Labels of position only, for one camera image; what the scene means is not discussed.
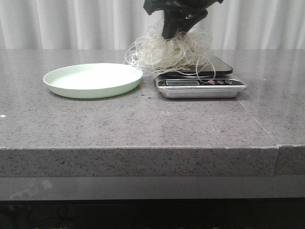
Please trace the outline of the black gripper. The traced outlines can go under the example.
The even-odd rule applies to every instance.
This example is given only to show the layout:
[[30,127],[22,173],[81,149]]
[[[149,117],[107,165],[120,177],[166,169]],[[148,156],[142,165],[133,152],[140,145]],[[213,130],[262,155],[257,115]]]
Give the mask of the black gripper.
[[171,39],[178,31],[189,31],[195,24],[207,17],[206,10],[214,3],[223,0],[145,0],[143,8],[151,15],[158,10],[164,12],[163,31],[164,39]]

